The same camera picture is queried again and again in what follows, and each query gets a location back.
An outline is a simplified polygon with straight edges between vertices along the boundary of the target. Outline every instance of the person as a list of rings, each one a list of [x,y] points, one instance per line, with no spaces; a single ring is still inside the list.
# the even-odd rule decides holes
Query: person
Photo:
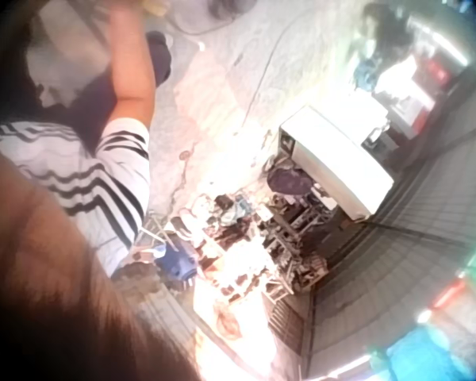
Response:
[[[0,378],[200,379],[134,316],[56,194],[1,153]]]
[[[110,69],[55,123],[1,123],[0,153],[54,194],[111,276],[148,207],[148,128],[171,56],[162,34],[145,38],[134,0],[109,2],[109,34]]]

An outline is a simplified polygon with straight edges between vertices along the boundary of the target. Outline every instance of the concrete floor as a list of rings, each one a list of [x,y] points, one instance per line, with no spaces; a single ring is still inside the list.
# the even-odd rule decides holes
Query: concrete floor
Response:
[[[169,3],[168,17],[188,33],[225,24],[210,17],[207,0]],[[201,36],[147,15],[147,30],[173,40],[172,74],[158,89],[151,128],[150,208],[173,214],[200,194],[255,193],[279,124],[304,104],[324,109],[345,83],[344,58],[363,3],[258,0],[249,13]],[[65,0],[51,0],[40,19],[47,36],[29,49],[31,76],[51,88],[41,95],[45,106],[69,104],[104,70],[108,53]],[[95,23],[105,36],[106,26]],[[185,151],[190,157],[182,161]]]

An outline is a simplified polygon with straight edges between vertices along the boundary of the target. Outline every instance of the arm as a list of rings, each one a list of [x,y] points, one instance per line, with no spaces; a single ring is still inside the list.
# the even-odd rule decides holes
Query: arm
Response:
[[[133,0],[113,1],[109,24],[117,104],[108,121],[131,117],[148,128],[155,108],[155,76],[139,4]]]

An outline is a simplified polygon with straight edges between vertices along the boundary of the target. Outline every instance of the gray wall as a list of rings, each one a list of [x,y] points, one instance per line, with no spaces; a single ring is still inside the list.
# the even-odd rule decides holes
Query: gray wall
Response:
[[[476,91],[431,129],[374,218],[393,229],[354,233],[314,292],[309,378],[406,334],[473,252]]]

